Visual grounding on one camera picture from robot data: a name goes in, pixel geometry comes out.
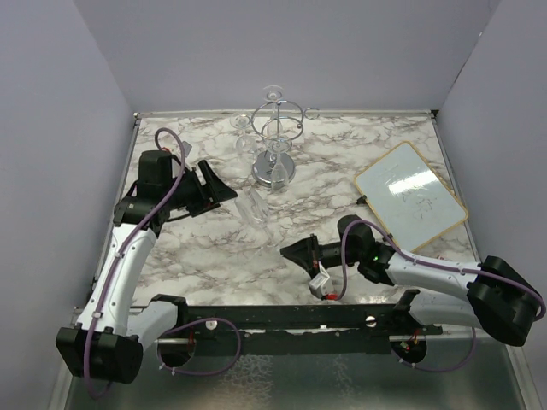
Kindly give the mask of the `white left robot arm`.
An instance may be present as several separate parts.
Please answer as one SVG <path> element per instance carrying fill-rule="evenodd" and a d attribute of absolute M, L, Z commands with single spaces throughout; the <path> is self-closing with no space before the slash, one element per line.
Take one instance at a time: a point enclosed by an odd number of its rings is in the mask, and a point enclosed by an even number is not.
<path fill-rule="evenodd" d="M 72 327 L 62 327 L 56 347 L 68 370 L 86 380 L 129 384 L 138 375 L 144 351 L 161 335 L 179 337 L 188 329 L 183 297 L 158 295 L 131 316 L 133 294 L 144 263 L 174 210 L 197 217 L 237 197 L 207 161 L 182 166 L 166 150 L 147 150 L 138 177 L 116 204 L 109 252 L 95 289 Z"/>

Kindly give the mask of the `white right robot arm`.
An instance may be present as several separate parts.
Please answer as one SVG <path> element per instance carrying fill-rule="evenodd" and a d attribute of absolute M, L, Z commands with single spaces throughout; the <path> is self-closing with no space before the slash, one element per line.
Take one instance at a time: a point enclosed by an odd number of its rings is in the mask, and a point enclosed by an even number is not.
<path fill-rule="evenodd" d="M 542 296 L 505 260 L 441 261 L 399 248 L 381 228 L 355 214 L 338 221 L 339 241 L 321 245 L 315 235 L 285 246 L 282 257 L 309 276 L 309 290 L 321 300 L 341 300 L 349 285 L 346 269 L 356 266 L 369 282 L 415 287 L 392 314 L 394 327 L 411 334 L 421 326 L 478 328 L 510 346 L 524 345 L 532 325 L 546 314 Z"/>

